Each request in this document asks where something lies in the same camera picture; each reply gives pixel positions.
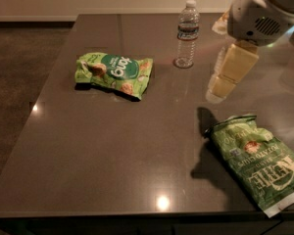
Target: dark carpet floor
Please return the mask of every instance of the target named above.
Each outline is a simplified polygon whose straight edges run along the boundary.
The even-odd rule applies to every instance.
[[[69,32],[69,27],[0,28],[0,173]]]

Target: chip bag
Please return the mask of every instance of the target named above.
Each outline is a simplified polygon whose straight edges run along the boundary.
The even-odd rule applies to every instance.
[[[141,100],[153,66],[152,59],[133,60],[106,53],[88,53],[76,61],[75,82],[90,83]]]
[[[294,204],[294,152],[256,116],[230,117],[206,131],[260,209],[272,217]]]

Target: water bottle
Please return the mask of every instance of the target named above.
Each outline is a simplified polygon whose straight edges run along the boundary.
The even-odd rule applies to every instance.
[[[173,61],[178,68],[193,66],[193,58],[198,38],[200,15],[196,10],[196,1],[187,0],[186,8],[178,16],[177,58]]]

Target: snack bag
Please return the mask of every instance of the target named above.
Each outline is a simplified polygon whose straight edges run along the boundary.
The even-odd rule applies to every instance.
[[[99,85],[141,100],[148,85],[153,60],[137,61],[97,52],[81,56],[76,66],[76,83]]]
[[[272,217],[294,204],[294,152],[256,116],[230,117],[206,131],[260,209]]]

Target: dark gray table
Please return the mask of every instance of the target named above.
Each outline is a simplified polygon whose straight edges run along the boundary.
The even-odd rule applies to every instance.
[[[0,176],[0,218],[248,213],[266,219],[202,131],[215,119],[252,113],[294,150],[294,47],[286,34],[262,48],[232,94],[210,104],[205,93],[218,51],[233,41],[211,31],[219,16],[202,15],[188,70],[172,65],[177,15],[79,16]],[[96,51],[154,59],[141,102],[74,89],[76,59]],[[158,205],[163,196],[165,210]]]

